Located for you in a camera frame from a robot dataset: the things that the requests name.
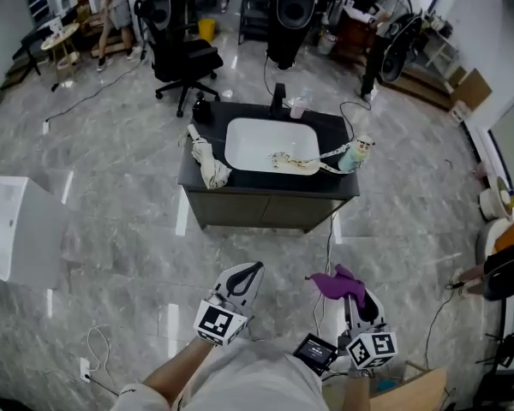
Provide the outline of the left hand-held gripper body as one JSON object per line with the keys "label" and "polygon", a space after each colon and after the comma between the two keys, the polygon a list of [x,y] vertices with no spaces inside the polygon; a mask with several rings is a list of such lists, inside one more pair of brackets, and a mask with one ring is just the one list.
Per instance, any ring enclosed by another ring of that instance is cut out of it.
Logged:
{"label": "left hand-held gripper body", "polygon": [[252,303],[247,298],[237,302],[202,300],[194,320],[197,335],[220,347],[230,345],[253,318]]}

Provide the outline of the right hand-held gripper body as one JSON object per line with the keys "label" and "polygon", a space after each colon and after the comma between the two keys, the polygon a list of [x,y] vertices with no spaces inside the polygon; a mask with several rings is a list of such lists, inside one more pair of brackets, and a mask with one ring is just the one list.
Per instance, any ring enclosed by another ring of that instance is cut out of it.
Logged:
{"label": "right hand-held gripper body", "polygon": [[355,369],[378,368],[398,356],[397,337],[388,324],[346,330],[338,337],[338,352]]}

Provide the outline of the purple cloth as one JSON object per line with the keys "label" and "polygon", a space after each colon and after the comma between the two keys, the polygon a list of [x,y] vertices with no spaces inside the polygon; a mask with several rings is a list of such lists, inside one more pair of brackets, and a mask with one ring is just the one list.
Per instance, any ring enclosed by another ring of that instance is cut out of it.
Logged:
{"label": "purple cloth", "polygon": [[344,266],[335,266],[335,274],[314,273],[306,280],[312,280],[318,290],[328,299],[339,300],[352,296],[359,308],[365,307],[366,288],[363,281],[357,279],[352,272]]}

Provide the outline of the person's right forearm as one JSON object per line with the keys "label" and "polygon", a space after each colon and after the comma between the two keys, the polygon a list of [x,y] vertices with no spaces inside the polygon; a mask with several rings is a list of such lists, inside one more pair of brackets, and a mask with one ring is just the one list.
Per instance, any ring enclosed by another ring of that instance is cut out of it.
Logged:
{"label": "person's right forearm", "polygon": [[342,411],[370,411],[370,378],[348,378]]}

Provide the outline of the person's left forearm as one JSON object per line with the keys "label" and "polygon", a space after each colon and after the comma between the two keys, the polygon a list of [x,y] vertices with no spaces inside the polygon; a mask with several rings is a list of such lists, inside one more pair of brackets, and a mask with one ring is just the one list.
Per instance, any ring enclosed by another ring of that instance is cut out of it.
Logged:
{"label": "person's left forearm", "polygon": [[171,360],[153,371],[143,384],[157,391],[172,406],[214,347],[213,343],[195,337]]}

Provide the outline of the dark wooden sink cabinet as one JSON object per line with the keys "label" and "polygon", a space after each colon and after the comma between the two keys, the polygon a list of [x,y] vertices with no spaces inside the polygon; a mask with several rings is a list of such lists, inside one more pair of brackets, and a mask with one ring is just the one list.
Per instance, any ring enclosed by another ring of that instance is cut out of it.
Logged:
{"label": "dark wooden sink cabinet", "polygon": [[[214,156],[222,163],[226,162],[224,148],[230,121],[238,117],[275,120],[269,116],[269,108],[266,105],[212,102],[211,111],[212,120],[208,123],[196,123],[195,127],[211,143]],[[301,120],[296,120],[291,119],[288,111],[283,109],[281,118],[276,121],[308,125],[316,132],[319,149],[323,152],[340,147],[348,137],[346,123],[341,116],[306,111]],[[186,142],[178,175],[178,183],[185,193],[255,194],[266,195],[269,199],[272,196],[288,196],[348,200],[348,202],[360,194],[355,174],[339,176],[324,170],[311,176],[296,176],[233,168],[225,186],[208,190],[202,180],[200,166],[191,154],[191,147],[191,142]]]}

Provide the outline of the brown wooden cabinet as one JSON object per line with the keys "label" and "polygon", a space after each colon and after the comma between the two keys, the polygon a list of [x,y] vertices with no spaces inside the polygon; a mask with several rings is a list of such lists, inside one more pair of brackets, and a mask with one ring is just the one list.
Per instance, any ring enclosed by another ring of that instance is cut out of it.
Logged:
{"label": "brown wooden cabinet", "polygon": [[375,31],[370,25],[352,18],[342,9],[336,35],[337,43],[332,50],[333,59],[341,63],[364,66],[375,36]]}

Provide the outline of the black screen device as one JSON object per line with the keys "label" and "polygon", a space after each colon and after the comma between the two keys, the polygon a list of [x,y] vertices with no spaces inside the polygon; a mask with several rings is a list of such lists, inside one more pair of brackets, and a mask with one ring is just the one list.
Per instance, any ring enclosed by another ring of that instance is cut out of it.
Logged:
{"label": "black screen device", "polygon": [[298,345],[293,356],[301,360],[315,374],[321,376],[338,357],[338,348],[308,333]]}

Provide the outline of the person's white shirt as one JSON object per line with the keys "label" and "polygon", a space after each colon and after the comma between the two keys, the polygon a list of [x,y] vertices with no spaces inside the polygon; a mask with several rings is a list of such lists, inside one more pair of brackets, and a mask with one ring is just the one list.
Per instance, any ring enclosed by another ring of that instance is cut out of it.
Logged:
{"label": "person's white shirt", "polygon": [[143,381],[127,384],[111,411],[329,411],[322,383],[273,342],[241,341],[205,360],[173,405]]}

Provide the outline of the white crumpled towel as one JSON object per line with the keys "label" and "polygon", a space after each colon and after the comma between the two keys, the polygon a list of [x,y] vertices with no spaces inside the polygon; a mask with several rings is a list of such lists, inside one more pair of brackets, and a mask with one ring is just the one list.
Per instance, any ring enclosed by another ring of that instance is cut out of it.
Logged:
{"label": "white crumpled towel", "polygon": [[187,129],[193,141],[191,153],[200,164],[200,173],[206,188],[212,190],[225,186],[231,169],[214,157],[212,145],[198,133],[194,124],[189,124]]}

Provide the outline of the white pouf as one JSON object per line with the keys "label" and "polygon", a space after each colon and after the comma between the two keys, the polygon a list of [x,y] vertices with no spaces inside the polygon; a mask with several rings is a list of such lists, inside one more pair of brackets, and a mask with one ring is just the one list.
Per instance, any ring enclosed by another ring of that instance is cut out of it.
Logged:
{"label": "white pouf", "polygon": [[514,246],[514,222],[498,218],[487,223],[475,243],[476,264],[482,266],[488,256],[510,246]]}
{"label": "white pouf", "polygon": [[489,186],[480,192],[478,205],[487,221],[506,218],[514,222],[514,188],[501,176],[487,176]]}

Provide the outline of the white sink basin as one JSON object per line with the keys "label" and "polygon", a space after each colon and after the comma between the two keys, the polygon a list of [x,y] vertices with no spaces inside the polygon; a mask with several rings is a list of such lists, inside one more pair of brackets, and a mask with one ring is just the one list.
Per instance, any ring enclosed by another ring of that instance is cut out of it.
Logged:
{"label": "white sink basin", "polygon": [[238,117],[227,127],[224,156],[237,170],[311,176],[319,155],[317,134],[306,124]]}

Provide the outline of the light green cartoon bottle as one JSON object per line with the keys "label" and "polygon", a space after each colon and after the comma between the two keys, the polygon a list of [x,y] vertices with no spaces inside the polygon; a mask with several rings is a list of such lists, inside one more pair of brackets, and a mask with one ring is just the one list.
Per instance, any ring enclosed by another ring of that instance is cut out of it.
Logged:
{"label": "light green cartoon bottle", "polygon": [[368,160],[369,152],[374,145],[374,140],[366,134],[355,137],[338,160],[338,169],[345,174],[356,172]]}

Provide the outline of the small black bottle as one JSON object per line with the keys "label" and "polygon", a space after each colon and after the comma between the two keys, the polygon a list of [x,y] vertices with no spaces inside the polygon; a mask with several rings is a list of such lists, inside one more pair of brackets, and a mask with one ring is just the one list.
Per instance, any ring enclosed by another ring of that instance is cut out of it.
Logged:
{"label": "small black bottle", "polygon": [[210,103],[205,99],[203,92],[198,92],[192,108],[193,119],[198,123],[208,123],[212,120]]}

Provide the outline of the clear soap pump bottle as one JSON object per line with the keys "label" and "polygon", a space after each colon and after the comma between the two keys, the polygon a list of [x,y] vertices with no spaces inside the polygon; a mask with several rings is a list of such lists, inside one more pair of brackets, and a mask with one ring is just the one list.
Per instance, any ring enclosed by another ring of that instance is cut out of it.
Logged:
{"label": "clear soap pump bottle", "polygon": [[293,98],[290,102],[290,118],[300,119],[308,107],[308,98],[299,96]]}

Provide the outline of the black sink faucet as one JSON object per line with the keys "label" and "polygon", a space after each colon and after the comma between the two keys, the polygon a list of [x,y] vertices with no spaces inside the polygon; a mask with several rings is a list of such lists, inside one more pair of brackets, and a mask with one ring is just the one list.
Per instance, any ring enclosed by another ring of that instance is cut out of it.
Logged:
{"label": "black sink faucet", "polygon": [[277,83],[272,93],[272,102],[269,109],[269,116],[279,120],[283,113],[284,99],[286,97],[285,84]]}

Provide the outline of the white crate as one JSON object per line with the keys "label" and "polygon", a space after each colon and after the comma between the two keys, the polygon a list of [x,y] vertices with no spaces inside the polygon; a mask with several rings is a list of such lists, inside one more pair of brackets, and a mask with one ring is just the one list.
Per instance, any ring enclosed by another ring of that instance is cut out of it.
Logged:
{"label": "white crate", "polygon": [[457,124],[466,121],[471,114],[472,109],[462,100],[457,100],[449,110],[449,117]]}

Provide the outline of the wooden platform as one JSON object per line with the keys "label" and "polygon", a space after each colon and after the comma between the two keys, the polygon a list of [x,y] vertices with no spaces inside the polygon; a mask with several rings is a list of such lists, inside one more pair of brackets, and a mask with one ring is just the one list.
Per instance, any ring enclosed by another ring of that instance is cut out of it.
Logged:
{"label": "wooden platform", "polygon": [[452,107],[446,79],[421,65],[408,63],[395,81],[381,80],[381,85],[430,104],[440,110]]}

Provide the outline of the black office chair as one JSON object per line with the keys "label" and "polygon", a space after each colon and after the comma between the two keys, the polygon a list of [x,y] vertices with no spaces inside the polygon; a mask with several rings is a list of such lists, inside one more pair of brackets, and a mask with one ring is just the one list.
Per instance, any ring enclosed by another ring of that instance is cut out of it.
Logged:
{"label": "black office chair", "polygon": [[224,64],[218,49],[204,39],[187,40],[184,34],[193,23],[174,21],[174,0],[135,0],[134,14],[142,38],[141,58],[152,51],[151,68],[156,79],[165,85],[155,90],[156,99],[172,89],[182,90],[176,115],[183,116],[188,90],[197,88],[219,101],[219,93],[200,82],[209,76],[217,78],[216,70]]}

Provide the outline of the cardboard panel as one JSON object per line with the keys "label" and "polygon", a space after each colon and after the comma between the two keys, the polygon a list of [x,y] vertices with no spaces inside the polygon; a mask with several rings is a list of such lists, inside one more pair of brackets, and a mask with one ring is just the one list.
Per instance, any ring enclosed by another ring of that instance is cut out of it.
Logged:
{"label": "cardboard panel", "polygon": [[478,69],[474,68],[458,84],[451,94],[451,105],[464,103],[471,111],[477,110],[491,95],[492,88],[487,84]]}

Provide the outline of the white bucket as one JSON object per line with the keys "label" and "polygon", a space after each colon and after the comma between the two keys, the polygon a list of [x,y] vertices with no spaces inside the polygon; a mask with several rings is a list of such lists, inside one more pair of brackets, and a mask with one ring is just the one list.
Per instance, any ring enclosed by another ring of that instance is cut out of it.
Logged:
{"label": "white bucket", "polygon": [[337,43],[337,37],[329,32],[323,32],[320,35],[317,50],[321,55],[329,55],[333,47]]}

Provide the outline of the yellow bucket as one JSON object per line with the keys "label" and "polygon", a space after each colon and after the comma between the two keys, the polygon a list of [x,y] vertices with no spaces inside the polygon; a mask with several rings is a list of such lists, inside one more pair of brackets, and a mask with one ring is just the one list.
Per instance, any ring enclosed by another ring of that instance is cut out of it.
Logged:
{"label": "yellow bucket", "polygon": [[207,42],[213,41],[216,30],[216,20],[214,18],[202,18],[198,20],[199,37]]}

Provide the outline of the black shelf trolley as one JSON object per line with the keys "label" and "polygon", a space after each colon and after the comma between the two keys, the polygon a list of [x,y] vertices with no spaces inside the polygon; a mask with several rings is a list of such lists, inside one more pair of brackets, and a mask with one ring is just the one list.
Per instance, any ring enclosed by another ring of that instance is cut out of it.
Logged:
{"label": "black shelf trolley", "polygon": [[270,0],[241,0],[238,44],[245,40],[265,42],[269,32]]}

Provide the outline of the round wooden side table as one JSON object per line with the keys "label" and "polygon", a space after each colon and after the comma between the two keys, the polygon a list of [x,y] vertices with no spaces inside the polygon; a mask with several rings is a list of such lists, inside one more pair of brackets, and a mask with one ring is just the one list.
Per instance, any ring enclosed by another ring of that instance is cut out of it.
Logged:
{"label": "round wooden side table", "polygon": [[62,81],[61,72],[65,69],[73,76],[74,66],[81,60],[81,54],[73,43],[73,36],[79,32],[80,26],[78,22],[69,23],[58,33],[45,38],[40,46],[43,52],[51,53],[57,84]]}

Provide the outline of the black desk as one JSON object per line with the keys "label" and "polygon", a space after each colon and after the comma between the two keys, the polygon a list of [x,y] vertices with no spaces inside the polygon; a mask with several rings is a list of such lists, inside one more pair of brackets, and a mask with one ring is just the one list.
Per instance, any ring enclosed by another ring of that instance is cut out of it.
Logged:
{"label": "black desk", "polygon": [[20,51],[24,51],[28,59],[27,67],[22,78],[26,78],[33,69],[38,75],[41,75],[39,66],[32,53],[32,48],[34,44],[38,42],[42,43],[47,37],[52,35],[52,27],[59,27],[59,29],[62,29],[63,18],[61,16],[50,18],[49,20],[38,24],[31,32],[21,39]]}

